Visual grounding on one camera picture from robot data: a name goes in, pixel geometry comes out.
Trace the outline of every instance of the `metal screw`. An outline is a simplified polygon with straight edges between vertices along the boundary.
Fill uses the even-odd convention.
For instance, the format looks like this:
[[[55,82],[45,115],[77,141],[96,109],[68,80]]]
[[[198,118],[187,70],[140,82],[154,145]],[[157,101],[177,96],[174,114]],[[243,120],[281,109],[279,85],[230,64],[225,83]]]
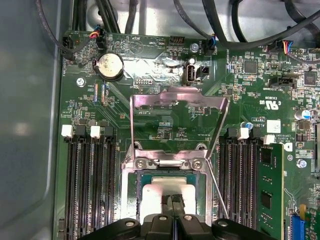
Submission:
[[[192,43],[192,44],[190,45],[190,50],[191,50],[191,52],[193,52],[193,53],[199,52],[199,45],[198,45],[197,43]]]
[[[137,159],[136,162],[135,162],[135,166],[138,169],[145,169],[147,167],[147,163],[143,159]]]
[[[299,159],[296,165],[298,168],[303,169],[307,166],[307,162],[305,160]]]
[[[228,223],[226,223],[225,221],[218,221],[218,224],[219,224],[221,227],[226,227],[226,226],[228,226]]]
[[[196,170],[199,170],[202,168],[202,162],[199,160],[196,160],[192,163],[192,167]]]
[[[191,221],[192,220],[192,216],[190,216],[190,215],[185,215],[183,218],[185,220],[187,220],[187,221]]]
[[[76,80],[76,85],[80,88],[84,87],[86,85],[86,80],[82,77],[79,77],[77,80]]]
[[[128,221],[125,223],[125,225],[128,227],[132,227],[133,225],[135,225],[135,223],[133,221]]]

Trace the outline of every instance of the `white slot latch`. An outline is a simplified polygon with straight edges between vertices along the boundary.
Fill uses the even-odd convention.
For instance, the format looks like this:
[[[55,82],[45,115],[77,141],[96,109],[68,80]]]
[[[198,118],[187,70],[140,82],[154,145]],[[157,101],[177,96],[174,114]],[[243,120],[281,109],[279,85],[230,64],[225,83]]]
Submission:
[[[249,128],[241,127],[238,130],[238,134],[236,135],[238,140],[248,139],[249,138]]]
[[[94,139],[99,139],[100,135],[100,126],[91,126],[90,136]]]
[[[61,135],[65,138],[72,138],[74,136],[74,131],[73,131],[72,125],[63,124],[62,130],[61,130]]]
[[[270,145],[276,143],[276,136],[275,135],[265,135],[264,137],[261,137],[261,140],[263,141],[264,145]]]

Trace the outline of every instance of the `memory chip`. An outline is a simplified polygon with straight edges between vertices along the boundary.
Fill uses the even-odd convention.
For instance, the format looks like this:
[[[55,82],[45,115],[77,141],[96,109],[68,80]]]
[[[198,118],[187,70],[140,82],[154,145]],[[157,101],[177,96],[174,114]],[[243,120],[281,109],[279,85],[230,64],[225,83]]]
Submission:
[[[272,164],[272,150],[269,148],[261,148],[261,162],[264,164]]]
[[[267,209],[271,209],[272,196],[264,191],[261,192],[261,204]]]
[[[304,85],[315,86],[317,81],[317,73],[315,71],[304,72]]]
[[[256,74],[257,73],[257,62],[247,60],[244,61],[244,72],[246,74]]]

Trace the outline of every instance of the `blue connector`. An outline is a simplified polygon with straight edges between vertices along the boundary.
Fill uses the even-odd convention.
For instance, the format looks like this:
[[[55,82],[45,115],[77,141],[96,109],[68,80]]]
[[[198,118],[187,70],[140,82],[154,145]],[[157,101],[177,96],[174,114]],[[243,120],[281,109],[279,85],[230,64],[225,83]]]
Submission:
[[[301,220],[299,216],[292,216],[292,240],[305,239],[305,221]]]

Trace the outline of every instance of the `black cable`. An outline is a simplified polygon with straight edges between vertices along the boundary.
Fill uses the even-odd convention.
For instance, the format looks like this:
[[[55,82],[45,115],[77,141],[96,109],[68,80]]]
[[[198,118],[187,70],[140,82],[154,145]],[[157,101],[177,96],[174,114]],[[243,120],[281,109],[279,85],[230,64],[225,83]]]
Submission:
[[[247,43],[248,41],[246,40],[244,34],[241,31],[241,27],[239,24],[239,4],[243,0],[235,0],[232,3],[231,6],[231,22],[232,22],[232,27],[234,30],[234,33],[236,37],[238,38],[239,42],[241,43]]]
[[[72,13],[72,30],[78,30],[79,25],[79,0],[73,1],[73,13]]]
[[[110,3],[110,0],[104,0],[103,2],[105,5],[105,8],[106,8],[106,12],[108,13],[110,23],[112,25],[113,32],[119,34],[120,28],[117,23],[116,15],[115,15],[114,9]]]
[[[320,64],[320,60],[316,60],[316,61],[304,60],[304,59],[296,57],[295,55],[291,54],[290,52],[288,52],[286,55],[301,64]]]
[[[222,29],[214,0],[202,0],[202,4],[212,30],[219,39],[219,42],[222,44],[222,46],[230,50],[252,49],[259,46],[267,45],[276,40],[287,38],[320,17],[319,10],[297,25],[290,27],[289,29],[282,31],[276,35],[251,42],[229,42],[227,41],[227,38]]]
[[[297,24],[306,19],[306,17],[296,8],[292,0],[284,0],[284,6],[290,18]],[[320,29],[314,23],[308,24],[305,28],[312,34],[315,45],[320,47]]]
[[[211,39],[212,36],[210,36],[209,34],[206,34],[204,31],[199,29],[197,27],[197,25],[190,19],[190,17],[187,15],[186,11],[182,7],[179,0],[173,0],[173,3],[174,3],[175,9],[177,10],[178,14],[180,15],[180,17],[184,20],[184,22],[186,24],[188,24],[191,28],[193,28],[193,30],[195,30],[198,34],[200,34],[204,38]]]
[[[137,13],[137,5],[138,5],[138,0],[130,0],[129,2],[129,16],[128,20],[126,21],[125,25],[125,34],[131,34],[133,27],[134,27],[134,22],[135,22],[135,17]]]
[[[98,6],[98,9],[99,9],[102,21],[103,21],[104,30],[106,30],[108,33],[112,33],[113,31],[112,31],[111,25],[109,23],[109,16],[108,16],[108,13],[105,9],[105,5],[104,5],[103,1],[102,0],[95,0],[95,2]]]
[[[79,30],[86,30],[87,0],[79,0]]]
[[[45,17],[45,13],[44,13],[44,9],[42,7],[42,4],[41,4],[41,0],[35,0],[35,4],[36,4],[36,10],[37,10],[37,13],[39,15],[39,18],[40,18],[40,21],[41,21],[41,24],[43,26],[43,28],[45,29],[45,31],[48,33],[48,36],[49,38],[54,42],[54,44],[56,46],[58,46],[62,51],[65,51],[67,53],[71,53],[71,54],[74,54],[74,53],[77,53],[79,51],[81,51],[86,45],[88,45],[88,43],[90,42],[90,38],[88,37],[85,41],[81,42],[80,45],[74,49],[69,49],[69,48],[66,48],[62,43],[60,43],[55,35],[53,34],[53,32],[51,31],[50,27],[49,27],[49,24],[48,24],[48,21]]]

